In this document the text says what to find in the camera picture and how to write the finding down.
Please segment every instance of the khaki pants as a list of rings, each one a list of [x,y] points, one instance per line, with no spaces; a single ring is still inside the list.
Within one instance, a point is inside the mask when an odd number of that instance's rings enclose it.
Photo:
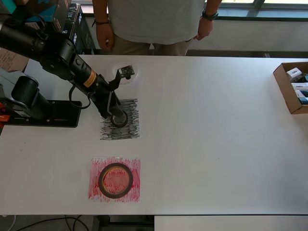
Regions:
[[[114,34],[115,46],[111,52],[114,55],[148,55],[150,43],[131,42]],[[170,45],[154,43],[154,55],[185,56],[192,42],[178,42]]]

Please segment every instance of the brown tape roll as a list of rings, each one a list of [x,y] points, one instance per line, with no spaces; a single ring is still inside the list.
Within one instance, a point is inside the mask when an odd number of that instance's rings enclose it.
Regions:
[[[125,171],[128,174],[128,185],[123,191],[121,191],[119,193],[112,193],[112,192],[109,192],[106,189],[106,187],[104,185],[104,181],[105,181],[106,175],[111,170],[116,169],[116,168],[120,168],[121,170]],[[99,185],[100,190],[101,190],[103,195],[105,195],[106,197],[109,197],[111,199],[117,199],[117,198],[120,198],[122,196],[125,196],[130,191],[131,186],[133,185],[133,174],[131,173],[131,170],[124,164],[121,164],[121,163],[109,164],[100,173],[100,177],[98,179],[98,185]]]

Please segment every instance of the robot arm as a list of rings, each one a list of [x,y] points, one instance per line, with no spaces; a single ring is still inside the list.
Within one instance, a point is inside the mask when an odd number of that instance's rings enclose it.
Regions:
[[[116,78],[107,83],[77,54],[74,44],[63,34],[36,30],[19,23],[8,15],[0,16],[0,47],[38,61],[44,70],[68,80],[91,99],[101,116],[127,123],[127,114],[120,108],[114,90],[122,78],[134,74],[132,68],[118,71]]]

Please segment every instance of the wire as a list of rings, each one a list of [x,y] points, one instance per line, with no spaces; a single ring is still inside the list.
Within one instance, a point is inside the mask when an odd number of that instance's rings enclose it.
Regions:
[[[78,105],[76,105],[76,104],[74,104],[74,103],[72,102],[72,94],[73,94],[73,91],[74,91],[75,87],[76,87],[76,86],[73,84],[72,88],[69,90],[69,93],[68,93],[69,102],[70,102],[71,105],[73,105],[74,107],[77,107],[77,108],[80,108],[80,109],[86,109],[86,108],[88,108],[88,107],[91,105],[90,97],[91,97],[91,95],[95,94],[95,92],[88,92],[87,97],[88,97],[88,100],[89,100],[89,104],[88,104],[87,106],[80,107],[80,106],[78,106]]]
[[[75,224],[76,224],[76,220],[74,221],[74,224],[73,224],[73,231],[75,231]]]
[[[40,15],[36,15],[36,17],[41,21],[41,23],[43,24],[43,30],[45,29],[45,20],[40,16]]]
[[[32,224],[32,225],[25,226],[25,227],[23,227],[23,228],[21,228],[21,229],[18,229],[18,230],[16,230],[16,231],[25,230],[25,229],[27,229],[27,228],[29,228],[29,227],[32,227],[32,226],[34,226],[34,225],[37,225],[37,224],[40,224],[40,223],[43,223],[43,222],[46,222],[46,221],[51,221],[51,220],[63,220],[63,219],[74,219],[75,222],[76,222],[76,221],[79,221],[79,222],[87,229],[87,231],[89,231],[89,229],[88,229],[88,227],[86,226],[85,223],[83,223],[83,222],[82,222],[81,220],[79,220],[78,218],[73,218],[73,217],[52,218],[52,219],[47,219],[47,220],[41,220],[41,221],[39,221],[39,222],[36,222],[36,223],[34,223],[34,224]]]
[[[16,215],[14,215],[14,221],[13,221],[13,223],[12,223],[11,227],[8,229],[8,231],[10,231],[10,230],[13,228],[13,226],[14,226],[15,222],[16,222]]]
[[[66,224],[67,224],[67,226],[68,226],[69,231],[72,231],[72,230],[71,230],[71,227],[69,227],[69,225],[68,225],[66,215],[64,215],[64,217],[65,217],[65,222],[66,222]]]

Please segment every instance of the red scribbled paper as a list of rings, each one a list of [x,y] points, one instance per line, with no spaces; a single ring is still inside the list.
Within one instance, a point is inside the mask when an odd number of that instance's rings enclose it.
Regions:
[[[98,179],[101,171],[109,164],[122,163],[126,165],[133,174],[133,185],[130,191],[123,197],[118,199],[110,199],[102,194],[98,186]],[[123,158],[123,157],[93,157],[92,168],[90,173],[90,184],[88,198],[95,202],[138,202],[140,199],[140,167],[139,158]]]

